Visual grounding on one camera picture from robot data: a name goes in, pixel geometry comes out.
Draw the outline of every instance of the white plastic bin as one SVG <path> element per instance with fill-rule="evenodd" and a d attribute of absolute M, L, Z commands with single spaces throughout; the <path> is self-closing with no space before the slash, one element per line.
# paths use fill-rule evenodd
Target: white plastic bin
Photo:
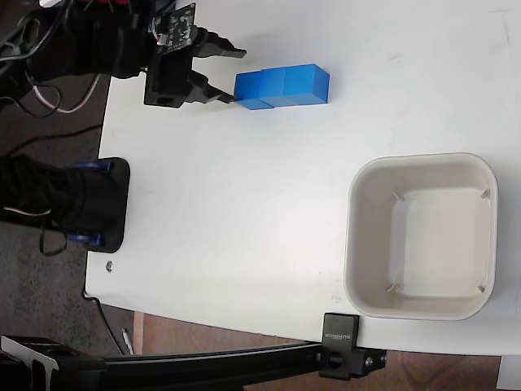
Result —
<path fill-rule="evenodd" d="M 490 297 L 497 182 L 478 156 L 371 161 L 349 192 L 345 289 L 377 318 L 461 320 Z"/>

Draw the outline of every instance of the white wire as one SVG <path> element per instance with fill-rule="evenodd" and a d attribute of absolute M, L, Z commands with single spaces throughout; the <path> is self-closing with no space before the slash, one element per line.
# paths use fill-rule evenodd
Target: white wire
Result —
<path fill-rule="evenodd" d="M 89 101 L 90 97 L 92 96 L 92 93 L 94 92 L 94 89 L 96 88 L 96 85 L 98 84 L 98 81 L 99 81 L 99 76 L 100 75 L 96 75 L 96 77 L 94 78 L 94 80 L 92 81 L 92 84 L 90 85 L 89 87 L 89 90 L 87 91 L 87 93 L 85 94 L 85 97 L 81 100 L 81 102 L 79 102 L 78 105 L 76 105 L 75 107 L 73 108 L 70 108 L 68 110 L 66 109 L 63 109 L 63 108 L 58 108 L 58 110 L 56 110 L 57 112 L 61 113 L 61 114 L 71 114 L 72 112 L 77 112 L 78 110 L 80 110 L 83 106 L 85 106 L 85 104 Z M 51 102 L 49 102 L 47 99 L 44 98 L 44 96 L 42 95 L 42 93 L 40 92 L 40 90 L 38 89 L 38 86 L 33 86 L 33 91 L 34 93 L 36 94 L 36 97 L 38 98 L 38 100 L 46 107 L 46 108 L 49 108 L 51 110 L 53 110 L 55 108 L 55 105 L 52 104 Z"/>
<path fill-rule="evenodd" d="M 155 38 L 155 40 L 159 43 L 159 41 L 160 41 L 160 36 L 158 35 L 158 33 L 157 33 L 157 28 L 156 28 L 156 26 L 155 26 L 155 17 L 152 18 L 152 23 L 151 23 L 151 24 L 152 24 L 152 34 L 154 34 L 154 38 Z"/>
<path fill-rule="evenodd" d="M 15 212 L 18 214 L 23 214 L 24 216 L 31 216 L 31 217 L 46 216 L 47 214 L 50 213 L 50 209 L 46 210 L 43 213 L 29 213 L 29 212 L 25 212 L 24 210 L 21 210 L 21 209 L 11 208 L 9 206 L 4 206 L 3 210 L 8 210 L 9 212 Z"/>

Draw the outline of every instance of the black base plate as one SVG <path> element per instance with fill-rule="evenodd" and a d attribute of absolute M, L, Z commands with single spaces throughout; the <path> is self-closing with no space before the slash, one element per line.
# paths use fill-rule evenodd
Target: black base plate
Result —
<path fill-rule="evenodd" d="M 115 253 L 123 243 L 125 234 L 125 218 L 127 214 L 127 199 L 129 195 L 130 166 L 127 160 L 120 157 L 110 157 L 107 159 L 99 159 L 99 161 L 111 161 L 112 169 L 108 175 L 117 183 L 119 193 L 118 205 L 120 209 L 117 211 L 116 222 L 104 232 L 100 232 L 103 237 L 101 246 L 85 245 L 88 251 L 97 253 Z"/>

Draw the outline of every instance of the wooden floor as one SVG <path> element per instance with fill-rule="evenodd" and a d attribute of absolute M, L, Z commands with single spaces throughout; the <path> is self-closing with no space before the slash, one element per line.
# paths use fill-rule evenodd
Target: wooden floor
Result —
<path fill-rule="evenodd" d="M 136 314 L 134 347 L 142 354 L 182 354 L 278 345 L 284 340 Z M 387 367 L 349 382 L 316 373 L 248 386 L 252 391 L 494 390 L 499 357 L 389 352 Z"/>

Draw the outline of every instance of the blue block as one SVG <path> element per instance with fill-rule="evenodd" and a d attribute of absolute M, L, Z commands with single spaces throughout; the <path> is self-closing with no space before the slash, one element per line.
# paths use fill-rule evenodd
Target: blue block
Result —
<path fill-rule="evenodd" d="M 284 96 L 295 104 L 327 103 L 329 74 L 315 64 L 286 68 Z"/>
<path fill-rule="evenodd" d="M 285 68 L 265 69 L 260 72 L 259 99 L 273 106 L 295 106 L 295 102 L 284 96 Z"/>
<path fill-rule="evenodd" d="M 235 79 L 235 102 L 249 108 L 260 110 L 273 106 L 259 100 L 261 72 L 240 73 Z"/>

